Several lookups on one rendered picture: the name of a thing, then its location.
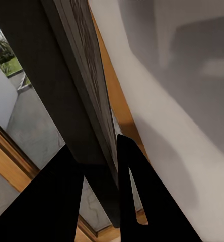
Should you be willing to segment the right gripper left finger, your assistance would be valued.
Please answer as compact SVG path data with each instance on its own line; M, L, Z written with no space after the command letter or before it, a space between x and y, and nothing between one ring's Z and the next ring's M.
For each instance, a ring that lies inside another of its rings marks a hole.
M65 144L0 216L0 242L74 242L83 182Z

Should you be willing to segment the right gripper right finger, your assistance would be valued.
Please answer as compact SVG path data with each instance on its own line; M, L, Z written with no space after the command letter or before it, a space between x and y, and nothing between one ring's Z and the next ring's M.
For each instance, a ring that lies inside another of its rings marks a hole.
M118 134L121 242L202 242L135 141ZM137 222L129 167L147 217Z

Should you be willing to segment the poster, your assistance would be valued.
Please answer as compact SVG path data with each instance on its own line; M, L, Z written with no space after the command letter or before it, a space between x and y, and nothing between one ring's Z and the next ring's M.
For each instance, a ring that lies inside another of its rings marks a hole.
M88 0L0 0L0 30L120 228L118 142Z

